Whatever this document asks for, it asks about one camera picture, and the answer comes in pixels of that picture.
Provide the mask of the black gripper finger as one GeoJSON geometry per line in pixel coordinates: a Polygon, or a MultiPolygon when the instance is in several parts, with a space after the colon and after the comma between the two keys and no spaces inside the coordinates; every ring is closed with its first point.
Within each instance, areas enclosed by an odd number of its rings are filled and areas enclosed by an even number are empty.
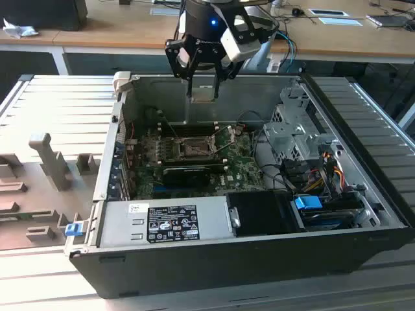
{"type": "Polygon", "coordinates": [[[214,97],[219,97],[220,83],[228,79],[233,80],[242,68],[242,62],[231,62],[223,67],[221,62],[215,63],[214,97]]]}
{"type": "Polygon", "coordinates": [[[165,42],[165,54],[173,75],[187,81],[187,97],[192,97],[193,76],[196,71],[196,47],[194,38],[165,42]]]}

